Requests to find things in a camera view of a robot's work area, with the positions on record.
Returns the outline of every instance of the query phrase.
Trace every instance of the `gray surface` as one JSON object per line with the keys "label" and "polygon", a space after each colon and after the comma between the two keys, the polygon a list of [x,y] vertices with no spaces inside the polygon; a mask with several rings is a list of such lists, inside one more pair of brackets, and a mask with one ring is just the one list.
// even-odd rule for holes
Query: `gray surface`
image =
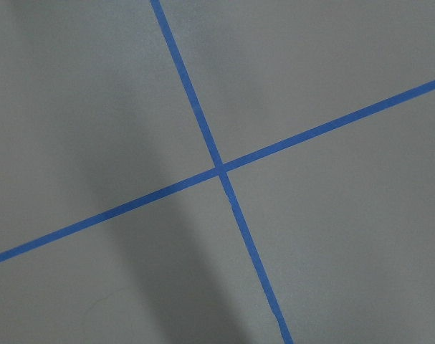
{"label": "gray surface", "polygon": [[[435,79],[435,1],[162,1],[225,161]],[[0,1],[0,252],[211,167],[147,1]],[[230,178],[296,343],[435,343],[435,92]],[[217,180],[0,264],[0,343],[281,343]]]}
{"label": "gray surface", "polygon": [[0,1],[0,251],[210,168],[189,108],[148,2]]}
{"label": "gray surface", "polygon": [[435,91],[230,178],[297,343],[435,343]]}
{"label": "gray surface", "polygon": [[0,264],[0,343],[272,341],[217,180]]}
{"label": "gray surface", "polygon": [[435,1],[163,1],[224,161],[435,79]]}

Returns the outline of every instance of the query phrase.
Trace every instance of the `gray floor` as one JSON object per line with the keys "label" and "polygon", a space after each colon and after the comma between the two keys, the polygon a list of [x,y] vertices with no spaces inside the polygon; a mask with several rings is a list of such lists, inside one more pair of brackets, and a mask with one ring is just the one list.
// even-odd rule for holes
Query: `gray floor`
{"label": "gray floor", "polygon": [[[224,161],[435,79],[435,1],[162,1]],[[0,252],[212,168],[148,1],[0,1]],[[296,343],[435,343],[435,91],[229,173]],[[217,178],[0,263],[0,344],[282,343]]]}

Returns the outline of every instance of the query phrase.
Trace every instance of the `blue painter's tape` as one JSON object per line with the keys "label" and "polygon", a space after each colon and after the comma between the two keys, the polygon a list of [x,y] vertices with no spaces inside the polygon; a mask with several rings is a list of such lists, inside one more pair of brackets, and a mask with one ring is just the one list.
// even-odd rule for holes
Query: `blue painter's tape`
{"label": "blue painter's tape", "polygon": [[[128,205],[131,204],[131,202],[128,202],[126,204],[123,204],[121,206],[117,206],[114,209],[107,211],[107,212],[114,211],[114,213],[112,213],[112,216],[104,217],[102,215],[105,213],[101,213],[99,215],[95,215],[93,217],[90,217],[89,219],[85,219],[85,220],[82,220],[80,222],[77,222],[76,224],[72,224],[70,226],[67,226],[67,227],[60,229],[58,231],[54,231],[54,232],[47,234],[45,236],[41,236],[38,239],[31,240],[30,242],[27,242],[26,244],[22,244],[20,246],[14,247],[13,249],[9,249],[5,252],[0,253],[0,262],[3,262],[5,260],[8,260],[8,259],[13,258],[15,256],[18,256],[18,255],[23,254],[25,252],[31,251],[32,249],[43,246],[43,245],[48,244],[50,242],[61,239],[62,237],[66,237],[66,236],[68,236],[72,233],[75,233],[77,231],[81,231],[85,228],[93,226],[94,224],[99,224],[100,222],[103,222],[107,219],[111,219],[117,215],[121,215],[127,211],[136,209],[136,208],[141,207],[145,204],[148,204],[150,202],[153,202],[153,201],[156,201],[156,200],[161,199],[163,197],[166,197],[170,194],[174,194],[175,192],[184,190],[185,188],[188,188],[190,186],[194,186],[198,183],[201,183],[202,181],[206,181],[210,178],[218,176],[218,174],[221,173],[222,170],[232,171],[236,168],[245,166],[248,163],[252,163],[252,162],[257,161],[257,160],[264,158],[266,156],[270,156],[270,155],[277,153],[279,151],[282,151],[286,148],[292,147],[292,146],[297,145],[301,142],[304,142],[304,141],[309,140],[311,138],[314,138],[316,136],[322,135],[322,134],[327,133],[331,130],[343,127],[344,125],[347,125],[347,124],[350,124],[354,121],[360,120],[361,118],[367,117],[369,115],[373,115],[375,113],[378,113],[380,111],[385,110],[386,108],[390,108],[390,107],[395,106],[397,104],[401,104],[403,102],[406,102],[408,100],[411,100],[415,97],[418,97],[420,95],[423,95],[425,93],[428,93],[428,92],[431,92],[434,90],[435,90],[435,80],[427,82],[426,84],[415,87],[415,88],[408,90],[406,92],[403,92],[400,95],[395,95],[394,97],[388,98],[387,100],[383,100],[383,101],[378,102],[376,104],[370,105],[370,106],[365,107],[365,108],[360,109],[360,110],[357,110],[354,113],[351,113],[349,115],[345,115],[345,116],[342,116],[340,118],[337,118],[336,120],[332,120],[328,123],[319,125],[316,128],[306,130],[303,133],[294,135],[290,138],[286,138],[280,142],[277,142],[277,143],[269,145],[265,148],[256,150],[255,152],[246,154],[245,156],[242,156],[241,158],[237,158],[237,159],[234,159],[232,161],[229,161],[228,163],[225,163],[223,166],[220,166],[219,168],[212,168],[211,170],[208,170],[208,171],[205,171],[203,173],[192,176],[190,178],[184,179],[183,181],[180,181],[180,182],[175,183],[173,185],[162,188],[161,190],[157,190],[153,193],[150,193],[149,195],[145,195],[145,196],[140,197],[139,199],[131,201],[131,202],[136,202],[136,201],[139,201],[141,199],[146,200],[151,195],[154,195],[154,194],[157,195],[155,198],[152,198],[150,201],[147,200],[147,201],[145,201],[145,203],[141,203],[137,207],[136,206],[129,207]],[[123,208],[124,206],[127,206],[126,210],[120,211],[119,213],[115,212],[116,209],[119,209],[120,207]]]}
{"label": "blue painter's tape", "polygon": [[157,201],[158,199],[162,199],[163,197],[167,197],[171,194],[184,190],[185,188],[189,188],[190,186],[196,185],[203,181],[207,181],[208,179],[215,176],[217,176],[217,170],[215,168],[212,168],[211,170],[204,171],[195,176],[184,179],[183,181],[179,181],[178,183],[172,184],[165,188],[161,188],[160,190],[154,191],[153,193],[142,196],[138,199],[134,199],[120,206],[116,206],[115,208],[104,211],[101,214],[94,215],[92,217],[89,217],[88,219],[79,221],[75,224],[71,224],[70,226],[67,226],[65,228],[58,229],[57,231],[53,231],[52,233],[41,236],[40,238],[31,240],[30,242],[0,253],[0,262],[36,249],[37,247],[44,246],[45,244],[55,242],[58,239],[67,237],[68,235],[74,234],[78,231],[82,231],[83,229],[94,226],[96,224],[100,224],[101,222],[107,221],[108,219],[119,216],[128,211],[140,208],[142,206],[145,206],[146,204]]}
{"label": "blue painter's tape", "polygon": [[265,272],[265,268],[263,266],[262,260],[260,259],[259,252],[257,251],[257,247],[255,246],[249,227],[247,226],[246,219],[244,218],[241,206],[239,205],[238,198],[236,197],[230,179],[226,173],[220,174],[219,178],[222,182],[222,186],[224,187],[225,194],[229,199],[231,210],[233,211],[239,230],[243,236],[244,243],[246,245],[249,256],[251,257],[255,271],[257,272],[257,276],[259,277],[260,284],[262,285],[263,291],[267,297],[269,306],[272,309],[272,312],[278,322],[282,339],[286,344],[293,344],[294,341],[292,339],[292,336],[290,335],[289,328],[287,327],[287,323],[281,311],[281,307],[279,306],[276,296],[274,295],[273,288],[271,286],[271,283],[269,282],[267,273]]}
{"label": "blue painter's tape", "polygon": [[176,41],[174,40],[173,33],[171,32],[168,21],[166,20],[165,13],[163,12],[159,1],[153,0],[150,3],[152,4],[152,8],[155,12],[155,16],[157,17],[161,32],[165,37],[169,52],[171,53],[174,64],[176,65],[177,72],[181,78],[183,88],[186,91],[187,98],[190,102],[193,113],[195,114],[196,121],[198,122],[201,133],[203,134],[209,154],[211,154],[212,161],[214,162],[215,166],[221,166],[222,160],[217,150],[216,143],[214,142],[214,138],[209,130],[208,123],[204,117],[203,109],[201,108],[201,104],[196,96],[195,89],[193,88],[190,77],[188,76],[186,66],[183,63],[181,53],[179,52]]}
{"label": "blue painter's tape", "polygon": [[412,88],[408,91],[399,93],[398,95],[394,95],[393,97],[382,100],[380,102],[377,102],[376,104],[357,110],[353,113],[331,120],[330,122],[319,125],[316,128],[309,129],[304,131],[303,133],[291,136],[290,138],[286,138],[280,142],[269,145],[268,147],[246,154],[241,158],[237,158],[235,160],[229,161],[228,163],[224,164],[225,170],[226,171],[234,170],[235,168],[247,165],[248,163],[252,163],[266,156],[270,156],[276,152],[292,147],[293,145],[297,145],[311,138],[315,138],[316,136],[328,133],[331,130],[343,127],[344,125],[350,124],[352,122],[368,117],[370,115],[374,115],[385,109],[392,108],[393,106],[396,106],[398,104],[401,104],[413,98],[419,97],[420,95],[424,95],[433,90],[435,90],[435,80],[422,84],[418,87]]}
{"label": "blue painter's tape", "polygon": [[226,174],[226,171],[223,169],[223,163],[219,154],[219,150],[217,149],[211,130],[206,121],[206,117],[204,116],[203,109],[201,108],[200,102],[195,93],[195,89],[193,88],[190,77],[188,76],[186,66],[183,63],[181,53],[179,52],[173,33],[171,32],[166,16],[163,12],[163,9],[161,8],[160,1],[150,0],[150,3],[152,4],[153,11],[155,12],[155,16],[157,17],[161,31],[163,32],[163,36],[165,37],[166,44],[168,45],[171,57],[173,58],[174,64],[176,65],[176,69],[179,73],[179,76],[181,77],[183,88],[186,91],[191,108],[201,129],[201,133],[208,147],[209,154],[211,155],[214,165],[219,171],[219,178],[221,180],[225,193],[228,196],[231,210],[233,211],[234,218],[236,219],[236,223],[238,224],[239,230],[244,240],[244,244],[246,245],[249,256],[251,257],[252,264],[254,265],[254,268],[257,272],[257,276],[259,277],[259,281],[267,297],[269,306],[278,322],[282,339],[284,340],[285,344],[293,344],[294,341],[292,339],[292,336],[290,335],[289,328],[287,327],[284,316],[282,315],[281,307],[279,306],[276,296],[274,295],[273,288],[269,282],[267,273],[265,272],[265,268],[262,264],[262,260],[260,259],[259,252],[257,251],[254,240],[252,239],[252,235],[249,227],[247,226],[246,219],[244,218],[241,207],[239,206],[239,202],[236,198],[236,194],[234,193],[233,186],[231,185],[230,179]]}

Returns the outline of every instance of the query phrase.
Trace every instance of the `blue tape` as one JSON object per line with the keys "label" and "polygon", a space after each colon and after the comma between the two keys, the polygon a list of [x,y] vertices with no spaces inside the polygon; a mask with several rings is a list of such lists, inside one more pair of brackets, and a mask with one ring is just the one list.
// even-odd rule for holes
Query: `blue tape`
{"label": "blue tape", "polygon": [[217,150],[216,143],[214,142],[214,138],[212,137],[208,123],[206,122],[206,118],[204,117],[203,109],[198,100],[198,97],[196,96],[196,92],[193,88],[190,77],[188,76],[186,66],[183,63],[181,53],[179,52],[176,41],[174,40],[173,33],[171,32],[168,21],[166,20],[165,13],[163,12],[159,1],[150,1],[150,3],[152,4],[152,8],[155,12],[155,16],[157,17],[161,32],[165,37],[169,52],[171,53],[174,64],[176,65],[177,72],[179,74],[179,77],[181,78],[183,88],[186,91],[187,98],[190,102],[193,113],[195,114],[196,121],[198,122],[201,133],[203,134],[209,154],[211,154],[212,161],[214,162],[215,166],[221,166],[222,160]]}
{"label": "blue tape", "polygon": [[[88,219],[77,222],[76,224],[72,224],[72,225],[65,227],[63,229],[60,229],[58,231],[54,231],[54,232],[47,234],[45,236],[41,236],[40,238],[37,238],[35,240],[31,240],[30,242],[27,242],[26,244],[22,244],[20,246],[9,249],[5,252],[0,253],[0,262],[3,262],[5,260],[8,260],[8,259],[13,258],[15,256],[18,256],[18,255],[23,254],[25,252],[31,251],[32,249],[43,246],[43,245],[48,244],[50,242],[61,239],[62,237],[66,237],[67,235],[70,235],[70,234],[75,233],[77,231],[81,231],[81,230],[86,229],[86,228],[93,226],[95,224],[99,224],[100,222],[103,222],[103,221],[111,219],[115,216],[121,215],[127,211],[136,209],[136,208],[141,207],[145,204],[151,203],[151,202],[156,201],[158,199],[161,199],[163,197],[174,194],[175,192],[184,190],[185,188],[188,188],[190,186],[194,186],[198,183],[201,183],[202,181],[206,181],[210,178],[218,176],[219,171],[221,169],[223,169],[224,171],[232,171],[236,168],[245,166],[245,165],[252,163],[254,161],[257,161],[261,158],[264,158],[266,156],[270,156],[270,155],[277,153],[279,151],[282,151],[286,148],[292,147],[292,146],[297,145],[301,142],[304,142],[304,141],[309,140],[311,138],[314,138],[316,136],[327,133],[331,130],[343,127],[344,125],[347,125],[347,124],[350,124],[350,123],[355,122],[357,120],[360,120],[361,118],[367,117],[369,115],[373,115],[373,114],[378,113],[382,110],[385,110],[386,108],[390,108],[392,106],[401,104],[403,102],[411,100],[415,97],[419,97],[420,95],[431,92],[433,90],[435,90],[435,80],[427,82],[426,84],[415,87],[415,88],[408,90],[406,92],[403,92],[399,95],[395,95],[391,98],[388,98],[387,100],[383,100],[383,101],[378,102],[374,105],[370,105],[370,106],[365,107],[361,110],[357,110],[354,113],[350,113],[349,115],[345,115],[345,116],[342,116],[340,118],[337,118],[336,120],[332,120],[332,121],[325,123],[323,125],[319,125],[316,128],[306,130],[303,133],[294,135],[290,138],[286,138],[280,142],[273,143],[272,145],[269,145],[265,148],[261,148],[259,150],[256,150],[255,152],[246,154],[245,156],[242,156],[241,158],[237,158],[237,159],[234,159],[232,161],[229,161],[228,163],[225,163],[222,166],[222,168],[219,168],[219,169],[212,168],[211,170],[205,171],[203,173],[199,173],[195,176],[184,179],[183,181],[179,181],[178,183],[175,183],[173,185],[162,188],[161,190],[157,190],[153,193],[142,196],[139,199],[130,201],[126,204],[122,204],[121,206],[117,206],[117,207],[110,209],[108,211],[105,211],[101,214],[94,215]],[[384,106],[384,107],[380,106],[378,108],[378,107],[376,107],[378,104],[380,104],[380,105],[386,104],[389,106]],[[151,200],[149,200],[148,197],[152,196],[152,195],[157,195],[157,196],[155,196]],[[140,201],[141,199],[144,199],[145,203],[139,203],[138,206],[133,206],[133,205],[129,206],[132,202]],[[118,214],[115,212],[116,209],[119,209],[120,207],[123,208],[124,206],[127,206],[126,210],[121,211]],[[104,216],[103,214],[106,214],[106,213],[113,214],[113,216]],[[63,234],[58,235],[57,233],[60,231],[63,231]],[[53,239],[46,239],[48,236],[53,236]]]}
{"label": "blue tape", "polygon": [[182,191],[185,188],[189,188],[190,186],[196,185],[203,181],[207,181],[208,179],[215,176],[217,176],[217,170],[215,168],[212,168],[211,170],[196,174],[195,176],[184,179],[183,181],[179,181],[178,183],[172,184],[165,188],[161,188],[160,190],[154,191],[138,199],[134,199],[120,206],[116,206],[115,208],[104,211],[101,214],[91,216],[88,219],[79,221],[75,224],[71,224],[70,226],[67,226],[65,228],[58,229],[57,231],[53,231],[52,233],[41,236],[40,238],[31,240],[30,242],[0,253],[0,262],[36,249],[37,247],[44,246],[45,244],[55,242],[58,239],[67,237],[68,235],[74,234],[78,231],[82,231],[83,229],[94,226],[96,224],[100,224],[101,222],[107,221],[108,219],[119,216],[128,211],[140,208],[142,206],[145,206],[146,204],[162,199],[163,197],[167,197],[171,194]]}
{"label": "blue tape", "polygon": [[304,131],[303,133],[291,136],[290,138],[286,138],[280,142],[269,145],[268,147],[246,154],[241,158],[229,161],[228,163],[225,163],[225,170],[234,170],[235,168],[247,165],[248,163],[252,163],[256,160],[264,158],[265,156],[270,156],[276,152],[282,151],[283,149],[292,147],[293,145],[297,145],[311,138],[315,138],[316,136],[328,133],[331,130],[343,127],[344,125],[350,124],[370,115],[374,115],[385,109],[392,108],[393,106],[399,105],[403,102],[419,97],[420,95],[424,95],[433,90],[435,90],[435,80],[422,84],[421,86],[412,88],[408,91],[402,92],[398,95],[394,95],[393,97],[382,100],[380,102],[377,102],[376,104],[357,110],[348,115],[344,115],[340,118],[331,120],[330,122],[319,125],[316,128],[309,129]]}
{"label": "blue tape", "polygon": [[246,245],[249,256],[251,257],[252,264],[254,265],[255,271],[257,272],[257,276],[262,285],[265,296],[267,297],[269,306],[278,322],[282,339],[284,340],[285,344],[294,344],[292,336],[289,332],[289,328],[287,327],[284,316],[282,315],[281,307],[279,306],[279,303],[276,299],[273,288],[269,282],[267,273],[262,264],[262,260],[260,259],[259,252],[257,251],[249,227],[247,226],[246,219],[244,218],[238,199],[236,197],[236,194],[234,193],[233,186],[231,185],[230,179],[225,169],[223,169],[224,165],[222,163],[219,150],[217,149],[217,145],[214,141],[211,130],[209,129],[206,117],[204,116],[203,109],[201,108],[195,89],[193,88],[190,77],[188,76],[186,66],[183,63],[181,53],[179,52],[173,33],[171,32],[171,29],[169,27],[168,20],[166,19],[163,9],[161,8],[160,1],[150,0],[150,3],[152,4],[153,11],[155,12],[155,16],[157,17],[161,31],[163,32],[163,36],[165,37],[166,44],[168,45],[169,51],[171,53],[171,57],[173,58],[174,64],[176,65],[176,69],[181,78],[183,88],[186,91],[188,101],[190,102],[191,108],[196,117],[196,121],[199,124],[201,133],[208,147],[209,154],[211,155],[212,161],[214,162],[216,169],[218,169],[219,171],[219,178],[229,199],[231,210],[233,211],[234,218],[236,219],[236,223],[238,224],[239,230],[244,240],[244,244]]}

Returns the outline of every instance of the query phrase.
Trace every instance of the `blue line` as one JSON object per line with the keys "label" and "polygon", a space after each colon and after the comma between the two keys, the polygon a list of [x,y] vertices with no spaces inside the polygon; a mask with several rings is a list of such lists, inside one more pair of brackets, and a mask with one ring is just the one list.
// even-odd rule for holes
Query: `blue line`
{"label": "blue line", "polygon": [[315,138],[316,136],[328,133],[331,130],[343,127],[344,125],[350,124],[370,115],[374,115],[385,109],[392,108],[393,106],[419,97],[420,95],[424,95],[433,90],[435,90],[435,80],[422,84],[421,86],[412,88],[408,91],[399,93],[398,95],[394,95],[393,97],[382,100],[380,102],[377,102],[376,104],[357,110],[353,113],[331,120],[330,122],[319,125],[316,128],[309,129],[304,131],[303,133],[291,136],[290,138],[286,138],[280,142],[269,145],[268,147],[246,154],[241,158],[229,161],[228,163],[225,163],[225,171],[231,171],[235,168],[244,166],[248,163],[252,163],[266,156],[270,156],[276,152],[282,151],[283,149],[292,147],[293,145],[297,145],[311,138]]}
{"label": "blue line", "polygon": [[163,12],[159,1],[152,0],[150,3],[152,4],[152,8],[157,17],[161,32],[165,37],[169,52],[171,53],[174,64],[176,65],[177,72],[179,73],[179,77],[181,78],[183,88],[186,91],[188,101],[190,102],[193,113],[195,114],[196,121],[198,122],[201,133],[203,134],[209,154],[211,154],[212,161],[214,162],[215,166],[221,166],[222,160],[217,150],[216,143],[214,142],[214,138],[209,130],[208,123],[204,117],[203,109],[201,108],[195,89],[193,88],[190,77],[188,76],[186,66],[183,63],[181,53],[179,52],[176,41],[174,40],[173,33],[171,32],[168,21],[165,17],[165,13]]}
{"label": "blue line", "polygon": [[208,179],[215,176],[217,176],[217,170],[215,168],[212,168],[211,170],[196,174],[195,176],[184,179],[183,181],[179,181],[178,183],[172,184],[165,188],[161,188],[160,190],[154,191],[138,199],[134,199],[120,206],[116,206],[115,208],[104,211],[101,214],[94,215],[92,217],[89,217],[88,219],[79,221],[75,224],[71,224],[70,226],[67,226],[65,228],[58,229],[57,231],[53,231],[52,233],[41,236],[40,238],[31,240],[30,242],[0,253],[0,262],[36,249],[37,247],[44,246],[45,244],[55,242],[58,239],[67,237],[68,235],[74,234],[90,226],[94,226],[101,222],[107,221],[108,219],[119,216],[128,211],[140,208],[142,206],[145,206],[146,204],[162,199],[163,197],[167,197],[171,194],[184,190],[185,188],[189,188],[190,186],[196,185],[203,181],[207,181]]}
{"label": "blue line", "polygon": [[246,219],[244,218],[238,199],[236,197],[236,194],[234,193],[233,186],[231,185],[230,179],[226,171],[223,169],[224,165],[222,163],[219,150],[217,149],[217,145],[214,141],[214,138],[212,137],[212,133],[206,121],[206,117],[204,116],[203,109],[201,108],[195,89],[193,88],[190,77],[188,76],[186,66],[183,63],[181,53],[179,52],[176,41],[173,37],[173,33],[171,32],[171,29],[169,27],[168,20],[166,19],[163,9],[161,8],[160,1],[150,0],[150,3],[152,4],[153,11],[155,12],[161,31],[163,32],[163,36],[165,37],[166,44],[168,45],[174,64],[176,65],[176,69],[179,73],[179,76],[181,77],[183,88],[186,91],[188,100],[193,109],[193,113],[195,114],[196,120],[203,134],[203,138],[208,147],[209,154],[211,155],[212,161],[214,162],[216,169],[219,171],[219,178],[229,199],[231,210],[233,211],[234,218],[236,219],[236,223],[238,224],[239,230],[244,240],[244,244],[246,245],[249,256],[251,257],[252,264],[254,265],[255,271],[257,272],[257,276],[259,277],[259,281],[267,297],[269,306],[278,322],[282,339],[285,344],[294,344],[292,336],[289,332],[289,328],[287,327],[284,316],[282,315],[281,307],[279,306],[279,303],[276,299],[276,295],[274,294],[273,288],[269,282],[267,273],[262,264],[262,260],[260,259],[259,252],[257,251],[249,227],[247,226]]}
{"label": "blue line", "polygon": [[[247,165],[248,163],[252,163],[252,162],[257,161],[257,160],[264,158],[266,156],[270,156],[270,155],[277,153],[279,151],[282,151],[286,148],[292,147],[292,146],[297,145],[301,142],[304,142],[304,141],[309,140],[311,138],[314,138],[316,136],[327,133],[331,130],[343,127],[344,125],[347,125],[351,122],[360,120],[361,118],[367,117],[369,115],[373,115],[373,114],[378,113],[382,110],[385,110],[386,108],[390,108],[390,107],[395,106],[397,104],[401,104],[403,102],[411,100],[411,99],[418,97],[420,95],[423,95],[425,93],[431,92],[433,90],[435,90],[435,80],[427,82],[426,84],[415,87],[415,88],[408,90],[406,92],[403,92],[399,95],[395,95],[393,97],[390,97],[387,100],[377,102],[376,104],[373,104],[373,105],[365,107],[361,110],[355,111],[354,113],[351,113],[349,115],[345,115],[345,116],[342,116],[340,118],[337,118],[336,120],[332,120],[328,123],[319,125],[316,128],[309,129],[309,130],[304,131],[303,133],[294,135],[290,138],[286,138],[278,143],[274,143],[274,144],[269,145],[265,148],[256,150],[255,152],[246,154],[245,156],[242,156],[241,158],[237,158],[237,159],[234,159],[232,161],[229,161],[228,163],[225,163],[223,165],[222,169],[224,171],[232,171],[236,168]],[[43,246],[43,245],[48,244],[50,242],[54,242],[58,239],[61,239],[62,237],[66,237],[72,233],[75,233],[77,231],[81,231],[81,230],[88,228],[90,226],[93,226],[95,224],[99,224],[100,222],[103,222],[103,221],[111,219],[115,216],[121,215],[127,211],[139,208],[145,204],[149,204],[150,202],[153,202],[153,201],[156,201],[156,200],[161,199],[163,197],[166,197],[168,195],[174,194],[175,192],[184,190],[185,188],[188,188],[190,186],[194,186],[198,183],[201,183],[202,181],[206,181],[210,178],[218,176],[218,174],[219,174],[218,169],[212,168],[211,170],[205,171],[203,173],[199,173],[195,176],[184,179],[183,181],[179,181],[178,183],[167,186],[165,188],[162,188],[161,190],[157,190],[157,191],[150,193],[148,195],[142,196],[139,199],[130,201],[126,204],[122,204],[120,206],[117,206],[113,209],[105,211],[104,213],[101,213],[101,214],[95,215],[93,217],[90,217],[88,219],[82,220],[80,222],[77,222],[76,224],[72,224],[72,225],[67,226],[63,229],[59,229],[58,231],[54,231],[54,232],[47,234],[45,236],[41,236],[40,238],[37,238],[35,240],[31,240],[30,242],[27,242],[26,244],[22,244],[20,246],[14,247],[12,249],[9,249],[5,252],[0,253],[0,262],[3,262],[5,260],[8,260],[8,259],[13,258],[15,256],[18,256],[18,255],[23,254],[25,252],[31,251],[32,249],[36,249],[37,247]]]}
{"label": "blue line", "polygon": [[244,239],[244,244],[246,245],[249,256],[251,257],[252,264],[254,265],[257,276],[259,277],[260,284],[262,285],[265,296],[267,297],[269,307],[271,308],[274,317],[277,320],[279,329],[281,332],[282,339],[286,344],[294,344],[294,340],[290,335],[289,328],[282,314],[281,307],[276,299],[271,283],[269,282],[267,273],[260,258],[257,247],[255,246],[254,240],[252,238],[249,227],[247,226],[246,219],[244,218],[241,206],[239,205],[238,198],[234,192],[233,186],[231,185],[230,179],[226,173],[221,173],[219,178],[224,187],[225,194],[229,199],[231,210],[233,211],[234,218],[238,224],[241,235]]}

